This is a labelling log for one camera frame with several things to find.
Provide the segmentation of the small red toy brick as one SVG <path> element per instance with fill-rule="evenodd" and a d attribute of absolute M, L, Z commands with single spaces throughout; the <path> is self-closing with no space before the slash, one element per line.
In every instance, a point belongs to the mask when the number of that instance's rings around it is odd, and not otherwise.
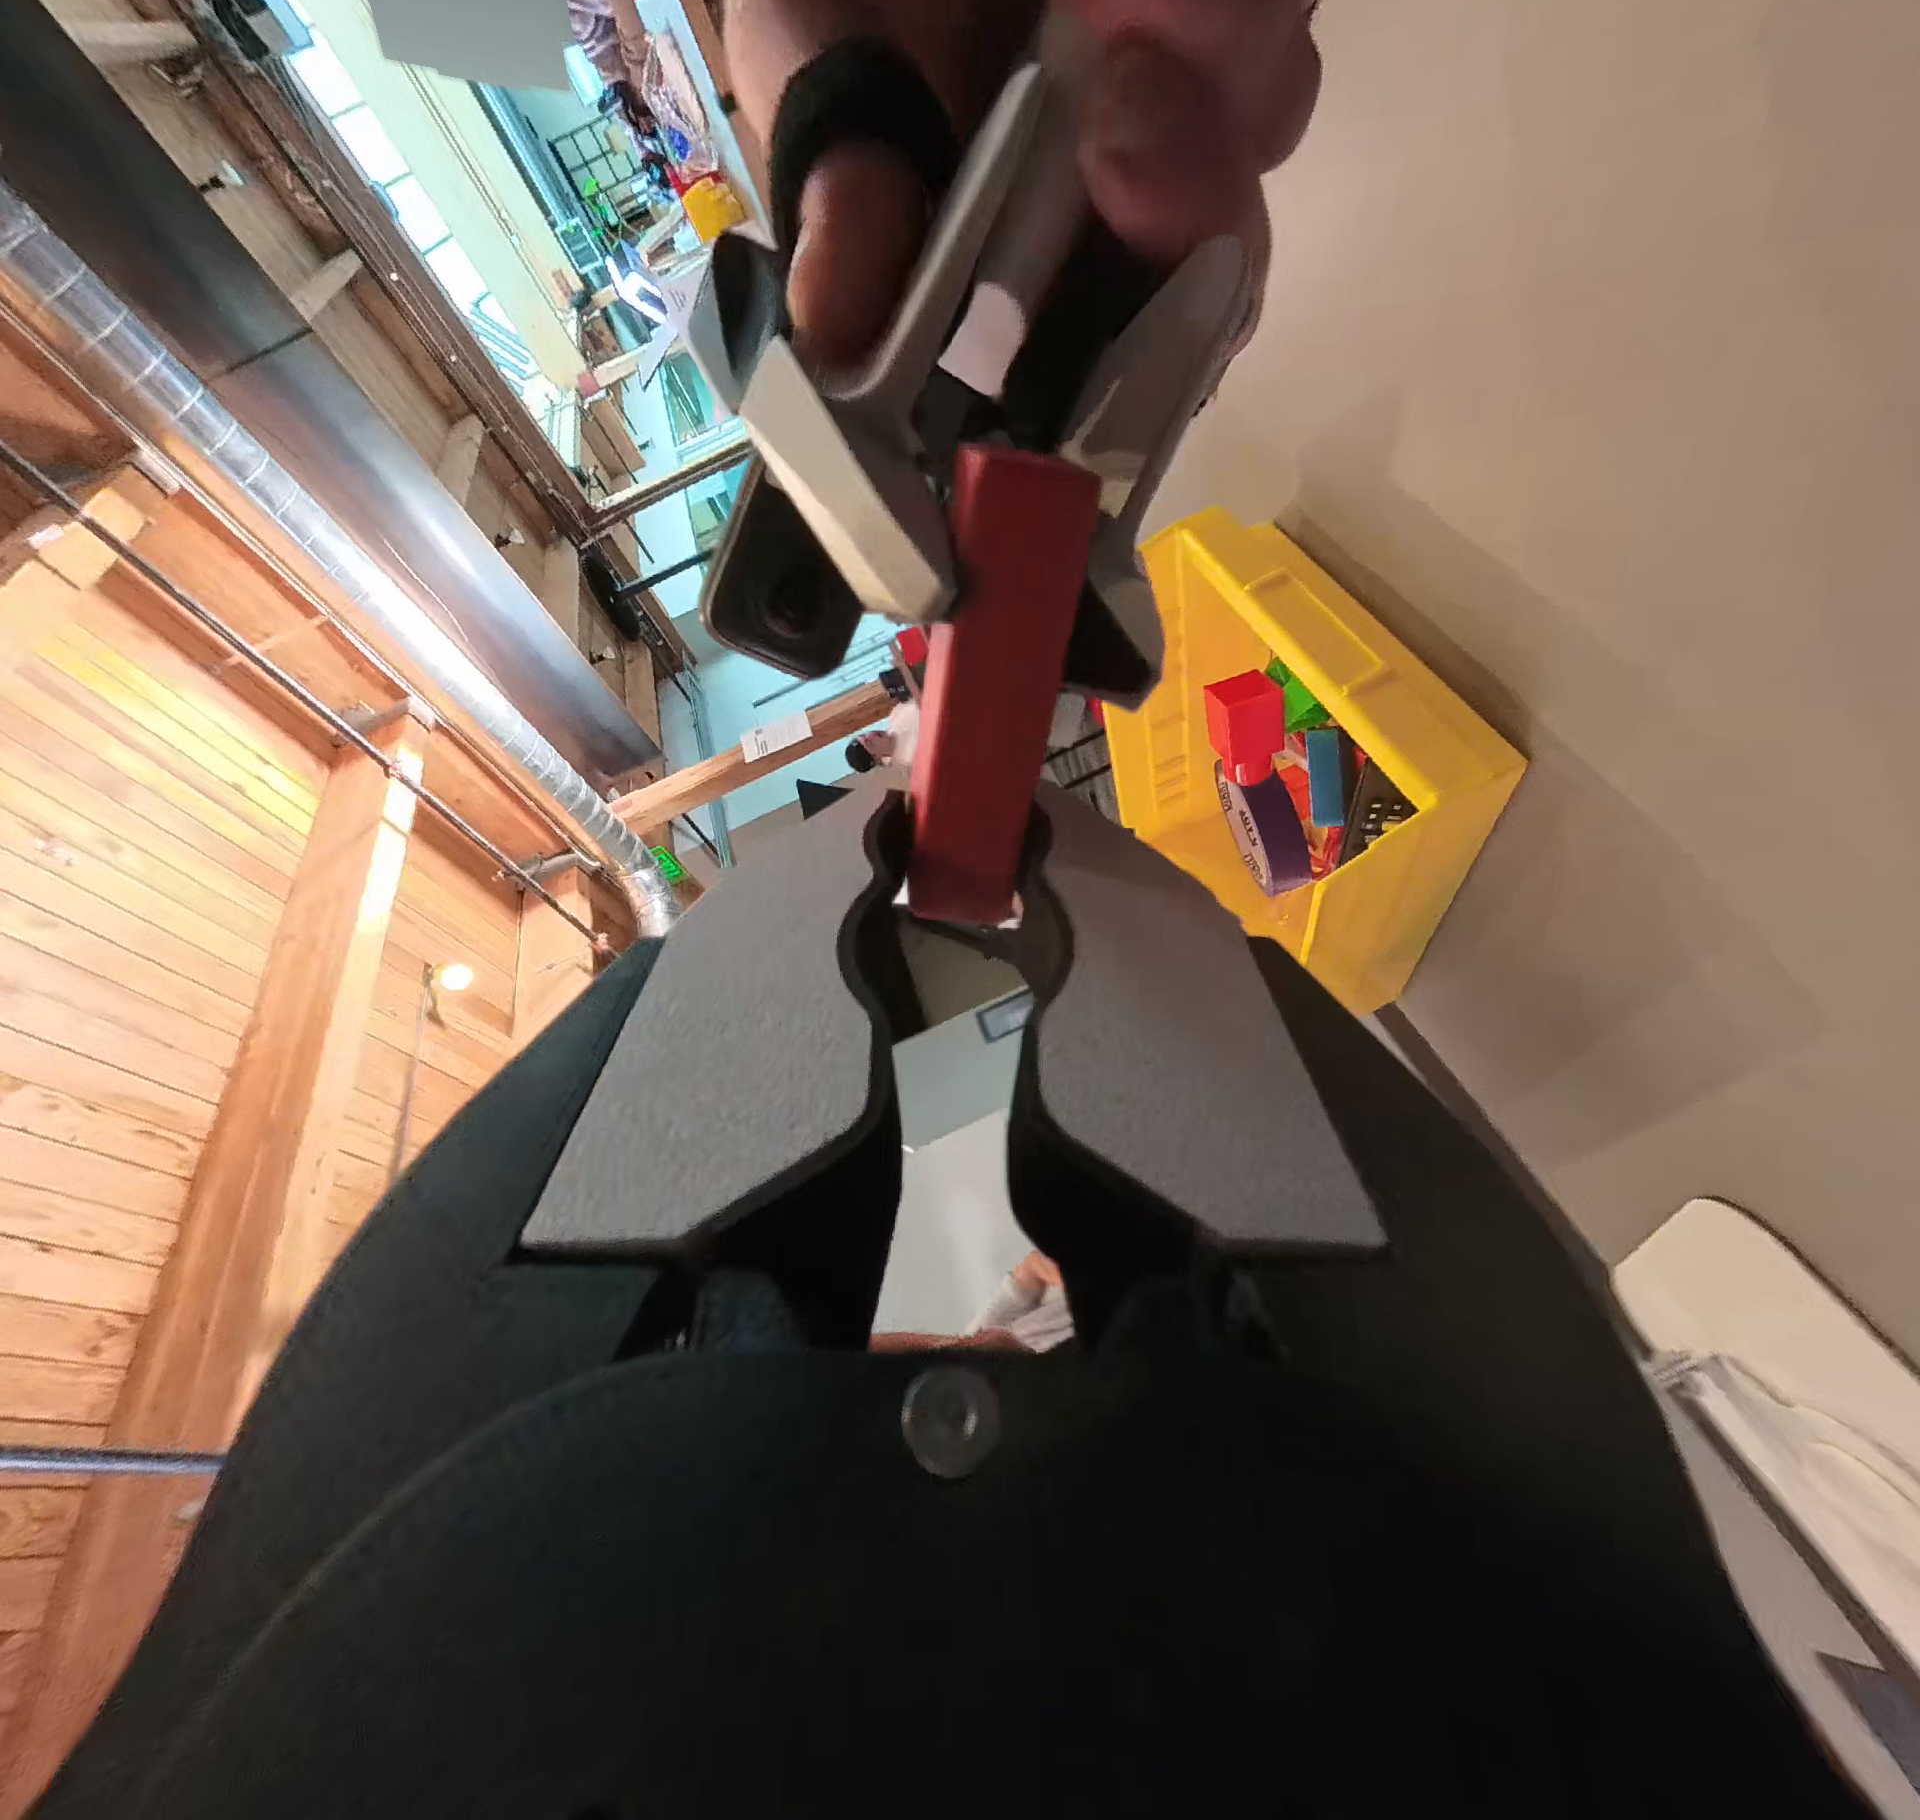
<path fill-rule="evenodd" d="M 1269 780 L 1287 739 L 1284 687 L 1247 671 L 1204 687 L 1208 744 L 1221 777 L 1251 790 Z"/>

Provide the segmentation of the purple tape roll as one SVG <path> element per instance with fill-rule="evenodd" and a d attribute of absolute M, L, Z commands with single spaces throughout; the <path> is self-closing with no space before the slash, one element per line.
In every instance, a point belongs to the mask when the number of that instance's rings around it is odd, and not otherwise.
<path fill-rule="evenodd" d="M 1236 782 L 1241 859 L 1268 898 L 1289 894 L 1316 878 L 1310 826 L 1302 822 L 1287 787 L 1294 773 L 1269 762 L 1261 779 Z"/>

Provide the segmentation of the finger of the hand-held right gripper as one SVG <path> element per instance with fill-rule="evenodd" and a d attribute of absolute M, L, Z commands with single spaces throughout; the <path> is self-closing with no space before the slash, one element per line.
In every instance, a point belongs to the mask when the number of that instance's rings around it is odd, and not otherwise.
<path fill-rule="evenodd" d="M 1098 512 L 1068 635 L 1065 687 L 1146 699 L 1163 628 L 1139 531 L 1188 425 L 1224 377 L 1250 308 L 1241 240 L 1193 249 L 1093 362 L 1068 414 L 1065 459 L 1098 485 Z"/>
<path fill-rule="evenodd" d="M 818 378 L 789 344 L 766 344 L 740 420 L 858 607 L 936 625 L 957 582 L 947 515 L 912 425 L 913 400 L 877 368 Z"/>

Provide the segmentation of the red toy block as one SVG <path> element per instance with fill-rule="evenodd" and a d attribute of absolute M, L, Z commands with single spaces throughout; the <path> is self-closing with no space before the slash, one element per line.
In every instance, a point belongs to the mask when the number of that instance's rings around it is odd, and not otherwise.
<path fill-rule="evenodd" d="M 998 927 L 1014 910 L 1098 505 L 1096 477 L 1065 459 L 956 452 L 962 586 L 928 638 L 910 780 L 905 897 L 922 920 Z"/>

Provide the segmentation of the yellow plastic bin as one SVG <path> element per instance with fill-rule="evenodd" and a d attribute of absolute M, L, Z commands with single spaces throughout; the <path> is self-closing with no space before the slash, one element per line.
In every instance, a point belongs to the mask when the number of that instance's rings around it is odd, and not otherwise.
<path fill-rule="evenodd" d="M 1523 754 L 1273 525 L 1208 511 L 1151 536 L 1141 564 L 1163 625 L 1163 676 L 1137 709 L 1106 715 L 1119 822 L 1350 1012 L 1379 1012 L 1404 994 Z M 1353 743 L 1355 779 L 1389 788 L 1405 810 L 1362 812 L 1337 867 L 1265 897 L 1218 798 L 1204 692 L 1271 662 Z"/>

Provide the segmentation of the wooden post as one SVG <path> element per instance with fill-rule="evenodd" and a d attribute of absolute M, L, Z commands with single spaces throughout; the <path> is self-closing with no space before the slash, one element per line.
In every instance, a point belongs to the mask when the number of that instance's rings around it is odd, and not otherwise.
<path fill-rule="evenodd" d="M 281 906 L 186 1212 L 107 1425 L 115 1449 L 228 1449 L 297 1307 L 299 1226 L 362 1064 L 434 725 L 395 709 L 332 764 Z M 97 1474 L 60 1563 L 9 1741 L 24 1805 L 84 1735 L 170 1585 L 205 1493 Z"/>

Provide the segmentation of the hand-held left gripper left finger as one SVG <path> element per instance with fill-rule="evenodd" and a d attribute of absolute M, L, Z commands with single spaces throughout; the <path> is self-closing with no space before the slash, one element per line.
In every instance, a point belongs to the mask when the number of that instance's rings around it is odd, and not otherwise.
<path fill-rule="evenodd" d="M 858 960 L 900 887 L 900 793 L 850 793 L 725 872 L 661 939 L 525 1220 L 534 1256 L 692 1256 L 875 1164 L 900 1214 L 892 1024 Z"/>

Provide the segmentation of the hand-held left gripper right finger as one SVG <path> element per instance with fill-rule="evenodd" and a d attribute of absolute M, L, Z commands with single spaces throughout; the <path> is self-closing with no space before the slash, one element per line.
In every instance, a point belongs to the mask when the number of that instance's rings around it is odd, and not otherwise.
<path fill-rule="evenodd" d="M 1231 1254 L 1375 1254 L 1383 1226 L 1238 920 L 1065 793 L 1020 888 L 1036 1101 Z"/>

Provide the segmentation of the person's right hand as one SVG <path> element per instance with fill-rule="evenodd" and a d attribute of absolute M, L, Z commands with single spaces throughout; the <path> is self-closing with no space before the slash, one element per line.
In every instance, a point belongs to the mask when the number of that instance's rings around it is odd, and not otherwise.
<path fill-rule="evenodd" d="M 826 83 L 830 54 L 898 63 L 913 80 L 890 128 L 818 145 L 775 199 L 803 367 L 840 377 L 873 352 L 939 205 L 931 166 L 972 138 L 1048 9 L 1089 45 L 1071 108 L 1075 175 L 1098 220 L 1167 269 L 1231 234 L 1265 276 L 1261 182 L 1296 153 L 1318 103 L 1320 3 L 718 0 L 737 103 L 771 149 L 795 83 Z"/>

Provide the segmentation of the wooden beam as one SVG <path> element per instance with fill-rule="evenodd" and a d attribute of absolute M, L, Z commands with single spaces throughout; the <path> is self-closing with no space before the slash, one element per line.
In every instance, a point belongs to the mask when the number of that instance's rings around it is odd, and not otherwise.
<path fill-rule="evenodd" d="M 893 697 L 882 680 L 867 680 L 811 709 L 747 731 L 737 743 L 610 802 L 612 817 L 631 834 L 664 828 L 718 801 L 879 727 Z"/>

